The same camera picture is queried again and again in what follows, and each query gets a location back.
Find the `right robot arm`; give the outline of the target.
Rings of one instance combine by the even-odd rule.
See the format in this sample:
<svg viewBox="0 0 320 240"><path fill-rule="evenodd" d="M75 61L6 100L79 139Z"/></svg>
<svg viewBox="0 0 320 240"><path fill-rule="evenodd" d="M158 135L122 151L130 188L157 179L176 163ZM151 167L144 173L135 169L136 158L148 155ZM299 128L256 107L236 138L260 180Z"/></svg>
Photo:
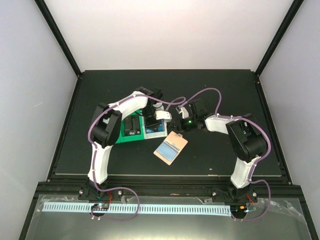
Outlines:
<svg viewBox="0 0 320 240"><path fill-rule="evenodd" d="M242 201L253 184L252 176L257 164L271 151L271 141L266 132L255 123L252 114L221 115L217 109L209 112L200 99L184 102L175 109L178 130L200 129L228 136L236 161L224 194L231 202Z"/></svg>

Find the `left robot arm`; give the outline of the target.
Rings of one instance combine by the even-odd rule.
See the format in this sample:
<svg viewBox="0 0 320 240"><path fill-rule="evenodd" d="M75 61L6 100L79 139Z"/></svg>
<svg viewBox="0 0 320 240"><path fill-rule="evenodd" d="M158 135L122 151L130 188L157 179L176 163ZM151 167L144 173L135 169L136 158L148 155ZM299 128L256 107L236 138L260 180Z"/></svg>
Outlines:
<svg viewBox="0 0 320 240"><path fill-rule="evenodd" d="M108 188L103 183L108 178L108 164L113 146L130 142L132 138L145 140L150 134L164 135L166 124L157 113L163 108L162 90L138 87L129 96L114 102L100 103L93 114L87 138L92 155L87 174L89 193L97 200L103 199Z"/></svg>

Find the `tan leather card holder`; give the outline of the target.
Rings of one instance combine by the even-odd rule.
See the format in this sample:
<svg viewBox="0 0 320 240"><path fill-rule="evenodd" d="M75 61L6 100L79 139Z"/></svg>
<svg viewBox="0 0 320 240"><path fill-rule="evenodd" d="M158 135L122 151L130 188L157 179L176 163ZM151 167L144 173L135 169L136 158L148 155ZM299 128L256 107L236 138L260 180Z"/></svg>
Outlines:
<svg viewBox="0 0 320 240"><path fill-rule="evenodd" d="M185 148L187 143L188 141L183 138L182 134L171 131L163 142L156 148L153 154L170 166Z"/></svg>

